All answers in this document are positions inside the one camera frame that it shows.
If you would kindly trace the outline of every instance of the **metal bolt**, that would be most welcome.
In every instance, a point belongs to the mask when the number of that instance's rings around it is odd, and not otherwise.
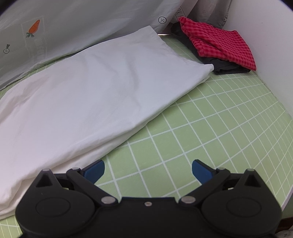
[[[192,196],[185,196],[185,197],[181,198],[181,201],[186,204],[191,204],[191,203],[194,203],[196,201],[196,199],[195,199],[195,197],[192,197]]]
[[[105,196],[101,199],[102,203],[104,204],[112,204],[116,201],[116,199],[112,196]]]
[[[147,207],[150,207],[152,205],[152,203],[151,202],[145,202],[144,205],[147,206]]]

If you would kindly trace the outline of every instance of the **folded white garment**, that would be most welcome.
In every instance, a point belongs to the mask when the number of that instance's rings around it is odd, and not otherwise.
[[[43,168],[63,173],[103,157],[208,77],[150,27],[40,71],[0,100],[0,219]]]

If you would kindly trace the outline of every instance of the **triangular hole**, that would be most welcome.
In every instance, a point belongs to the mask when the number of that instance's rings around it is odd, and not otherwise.
[[[40,187],[47,187],[47,186],[52,186],[52,182],[47,174],[44,174],[38,184],[36,185],[37,188]]]
[[[245,186],[260,187],[260,184],[254,177],[254,175],[250,174],[245,182]]]

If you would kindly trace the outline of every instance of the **carrot print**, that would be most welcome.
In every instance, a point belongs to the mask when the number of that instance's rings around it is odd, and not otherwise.
[[[26,33],[26,37],[35,37],[33,34],[38,30],[40,20],[37,20]]]

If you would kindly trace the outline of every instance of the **folded red garment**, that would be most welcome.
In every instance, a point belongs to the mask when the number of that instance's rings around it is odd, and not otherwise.
[[[179,22],[199,56],[228,60],[247,69],[256,70],[252,53],[237,31],[218,29],[186,17],[180,17]]]

